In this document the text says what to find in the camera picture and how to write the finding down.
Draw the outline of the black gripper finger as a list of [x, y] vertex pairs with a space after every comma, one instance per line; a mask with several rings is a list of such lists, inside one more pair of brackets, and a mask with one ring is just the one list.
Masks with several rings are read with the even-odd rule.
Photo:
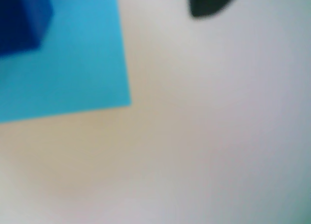
[[234, 0], [189, 0], [192, 17], [213, 17], [221, 13]]

